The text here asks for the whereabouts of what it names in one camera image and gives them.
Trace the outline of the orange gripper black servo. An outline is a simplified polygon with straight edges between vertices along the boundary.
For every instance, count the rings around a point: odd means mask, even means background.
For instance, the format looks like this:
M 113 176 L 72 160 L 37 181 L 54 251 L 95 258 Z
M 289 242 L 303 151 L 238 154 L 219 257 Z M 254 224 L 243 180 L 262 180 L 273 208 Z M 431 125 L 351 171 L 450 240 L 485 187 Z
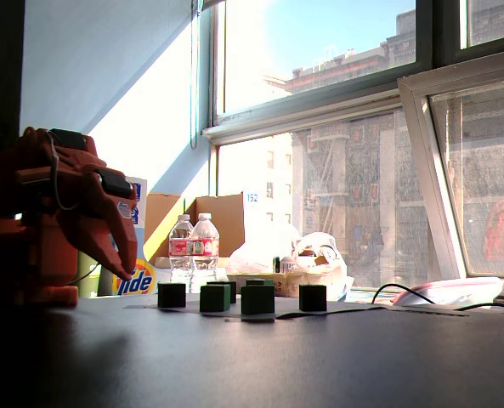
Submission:
M 136 191 L 123 173 L 99 159 L 92 137 L 54 137 L 54 200 L 59 210 L 97 218 L 73 224 L 70 243 L 114 275 L 130 280 L 138 249 L 132 219 Z

